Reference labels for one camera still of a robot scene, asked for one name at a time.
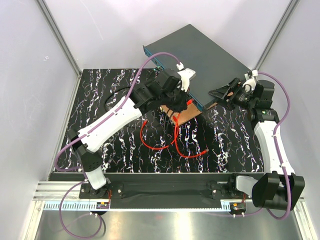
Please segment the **grey network switch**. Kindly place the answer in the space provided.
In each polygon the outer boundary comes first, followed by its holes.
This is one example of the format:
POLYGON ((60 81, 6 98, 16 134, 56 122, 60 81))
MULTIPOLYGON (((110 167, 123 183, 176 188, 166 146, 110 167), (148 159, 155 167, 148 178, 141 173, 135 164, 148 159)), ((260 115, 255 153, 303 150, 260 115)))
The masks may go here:
POLYGON ((250 71, 243 63, 226 50, 188 24, 173 33, 143 47, 146 56, 159 52, 176 56, 184 65, 195 71, 190 81, 189 95, 196 107, 205 112, 214 104, 209 91, 230 83, 234 78, 245 80, 250 71))

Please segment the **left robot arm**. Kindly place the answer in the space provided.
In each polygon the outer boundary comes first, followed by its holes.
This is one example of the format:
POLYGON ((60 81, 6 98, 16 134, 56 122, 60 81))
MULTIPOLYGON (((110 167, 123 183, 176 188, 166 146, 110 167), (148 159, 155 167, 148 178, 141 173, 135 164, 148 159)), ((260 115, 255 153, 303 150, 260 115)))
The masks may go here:
POLYGON ((196 72, 164 69, 156 76, 140 81, 126 96, 90 125, 70 130, 67 137, 71 149, 80 161, 90 192, 97 198, 108 193, 107 179, 102 170, 102 158, 97 151, 116 132, 142 115, 166 106, 174 113, 187 109, 188 90, 196 72))

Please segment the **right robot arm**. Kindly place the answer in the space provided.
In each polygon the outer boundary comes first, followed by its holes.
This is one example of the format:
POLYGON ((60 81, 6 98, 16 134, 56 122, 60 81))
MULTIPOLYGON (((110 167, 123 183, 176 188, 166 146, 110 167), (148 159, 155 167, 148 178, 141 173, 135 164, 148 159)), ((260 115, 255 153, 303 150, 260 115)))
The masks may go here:
POLYGON ((305 180, 296 175, 286 155, 280 134, 281 119, 272 108, 275 85, 268 80, 235 78, 229 84, 209 94, 228 110, 239 106, 248 111, 248 118, 256 136, 264 164, 260 179, 235 175, 227 185, 228 195, 239 198, 246 194, 257 208, 292 211, 299 200, 305 180))

